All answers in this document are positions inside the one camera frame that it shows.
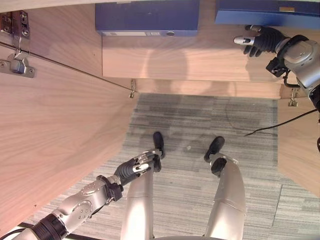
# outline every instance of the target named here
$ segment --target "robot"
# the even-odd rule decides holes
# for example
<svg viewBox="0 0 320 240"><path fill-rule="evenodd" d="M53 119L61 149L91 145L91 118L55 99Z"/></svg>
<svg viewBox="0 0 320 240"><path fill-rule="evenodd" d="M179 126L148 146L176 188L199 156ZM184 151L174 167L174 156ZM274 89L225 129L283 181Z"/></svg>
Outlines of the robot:
<svg viewBox="0 0 320 240"><path fill-rule="evenodd" d="M276 53L266 69L280 77L285 74L288 87L301 88L320 112L320 46L305 36L292 38L280 31L250 25L260 35L238 36L236 44L246 45L245 54L258 57L262 52ZM297 84L288 84L289 72ZM165 157L164 140L160 132L153 134L154 148L122 163L110 177L102 175L77 194L66 198L51 214L32 228L26 228L14 240L62 240L103 206L122 197L123 186L130 183L127 207L121 228L121 240L151 240L153 236L153 174L160 172ZM204 160L219 178L214 204L203 236L169 236L159 240L241 240L246 215L245 188L238 161L220 153L225 140L216 137Z"/></svg>

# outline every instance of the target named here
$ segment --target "light wood surface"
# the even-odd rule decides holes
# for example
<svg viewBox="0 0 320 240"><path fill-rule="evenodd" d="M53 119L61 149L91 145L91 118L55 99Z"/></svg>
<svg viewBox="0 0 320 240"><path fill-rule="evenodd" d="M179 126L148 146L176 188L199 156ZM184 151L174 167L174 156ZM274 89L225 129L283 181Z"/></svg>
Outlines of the light wood surface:
<svg viewBox="0 0 320 240"><path fill-rule="evenodd" d="M214 24L215 1L201 0L199 30L196 37L102 38L103 75L121 78L167 80L209 80L277 82L265 69L274 55L259 58L243 54L243 46L233 43L236 36L253 36L243 25ZM315 30L279 28L284 34L303 34L319 41ZM295 82L293 74L290 82Z"/></svg>
<svg viewBox="0 0 320 240"><path fill-rule="evenodd" d="M288 107L288 100L278 101L278 122L282 123L314 109L306 97L298 107ZM319 113L311 113L278 128L278 170L320 197Z"/></svg>
<svg viewBox="0 0 320 240"><path fill-rule="evenodd" d="M13 51L0 46L1 56ZM30 57L35 78L0 73L0 236L120 149L136 98Z"/></svg>
<svg viewBox="0 0 320 240"><path fill-rule="evenodd" d="M26 12L32 53L93 75L102 75L102 39L95 28L94 4ZM0 41L11 44L11 38L4 33L0 34Z"/></svg>
<svg viewBox="0 0 320 240"><path fill-rule="evenodd" d="M140 93L199 96L280 98L281 84L274 82L137 79Z"/></svg>

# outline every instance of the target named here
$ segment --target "blue box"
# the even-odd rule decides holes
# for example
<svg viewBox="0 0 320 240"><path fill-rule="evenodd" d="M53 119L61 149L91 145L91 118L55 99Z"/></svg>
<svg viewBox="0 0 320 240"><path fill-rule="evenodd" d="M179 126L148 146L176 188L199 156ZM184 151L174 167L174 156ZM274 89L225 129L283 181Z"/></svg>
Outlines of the blue box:
<svg viewBox="0 0 320 240"><path fill-rule="evenodd" d="M320 4L292 0L216 0L215 23L320 29Z"/></svg>
<svg viewBox="0 0 320 240"><path fill-rule="evenodd" d="M105 36L195 36L199 0L97 3L95 28Z"/></svg>

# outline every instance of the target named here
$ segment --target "white label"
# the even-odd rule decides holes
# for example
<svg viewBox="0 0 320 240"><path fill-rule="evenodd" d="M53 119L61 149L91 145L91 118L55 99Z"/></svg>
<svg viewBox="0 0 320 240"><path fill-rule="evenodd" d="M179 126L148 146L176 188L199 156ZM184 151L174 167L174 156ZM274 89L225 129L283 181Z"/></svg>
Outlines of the white label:
<svg viewBox="0 0 320 240"><path fill-rule="evenodd" d="M148 32L151 36L160 36L160 32Z"/></svg>
<svg viewBox="0 0 320 240"><path fill-rule="evenodd" d="M106 36L145 36L144 31L105 31Z"/></svg>

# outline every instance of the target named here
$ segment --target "label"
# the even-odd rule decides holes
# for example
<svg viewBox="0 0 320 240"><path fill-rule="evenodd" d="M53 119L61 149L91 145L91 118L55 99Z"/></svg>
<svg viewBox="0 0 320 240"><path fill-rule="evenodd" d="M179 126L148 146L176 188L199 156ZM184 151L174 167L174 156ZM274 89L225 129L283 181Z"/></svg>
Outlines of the label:
<svg viewBox="0 0 320 240"><path fill-rule="evenodd" d="M144 31L105 31L106 36L146 36Z"/></svg>

